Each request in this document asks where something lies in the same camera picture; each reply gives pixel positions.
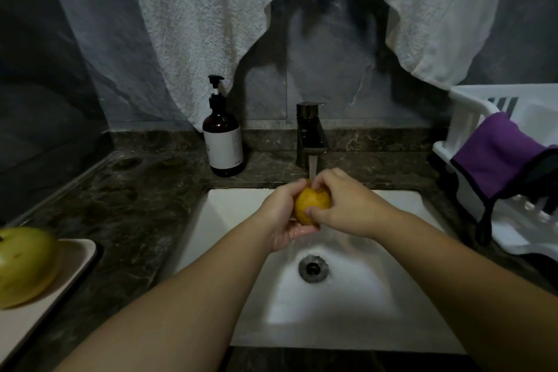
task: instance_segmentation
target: amber soap bottle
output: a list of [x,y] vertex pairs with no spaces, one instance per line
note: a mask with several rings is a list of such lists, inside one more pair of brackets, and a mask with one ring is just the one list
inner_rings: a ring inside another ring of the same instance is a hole
[[209,76],[214,89],[209,98],[213,112],[205,118],[202,129],[211,170],[219,177],[232,177],[244,169],[244,155],[240,123],[227,112],[227,99],[219,93],[222,79],[219,75]]

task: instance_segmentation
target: white label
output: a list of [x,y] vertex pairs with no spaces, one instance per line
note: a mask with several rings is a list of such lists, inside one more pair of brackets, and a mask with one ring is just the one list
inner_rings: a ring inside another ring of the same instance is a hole
[[226,133],[204,131],[205,147],[208,150],[209,164],[216,169],[229,169],[244,160],[242,155],[241,128]]

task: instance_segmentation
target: dish rack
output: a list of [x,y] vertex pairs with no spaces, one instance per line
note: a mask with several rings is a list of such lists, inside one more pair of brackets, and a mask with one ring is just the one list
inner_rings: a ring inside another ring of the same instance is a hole
[[[484,206],[465,177],[449,163],[484,118],[500,111],[510,114],[521,131],[538,143],[558,144],[558,84],[455,86],[448,137],[434,152],[457,174],[457,201],[478,221]],[[492,238],[511,254],[540,253],[558,262],[558,209],[544,211],[548,198],[524,196],[498,200],[492,214]]]

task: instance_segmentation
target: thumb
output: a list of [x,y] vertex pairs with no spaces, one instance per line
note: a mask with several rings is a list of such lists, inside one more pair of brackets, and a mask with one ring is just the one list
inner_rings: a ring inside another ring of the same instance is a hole
[[320,209],[317,206],[310,206],[304,212],[306,216],[313,219],[317,223],[328,225],[331,209]]

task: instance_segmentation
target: person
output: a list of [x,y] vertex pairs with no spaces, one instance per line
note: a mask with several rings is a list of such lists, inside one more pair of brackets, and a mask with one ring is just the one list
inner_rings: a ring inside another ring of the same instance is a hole
[[[291,220],[303,179],[282,185],[198,260],[122,309],[56,372],[219,368],[266,257],[318,230]],[[315,221],[374,239],[415,279],[464,349],[490,371],[558,370],[558,298],[490,262],[342,170],[322,171],[332,207]]]

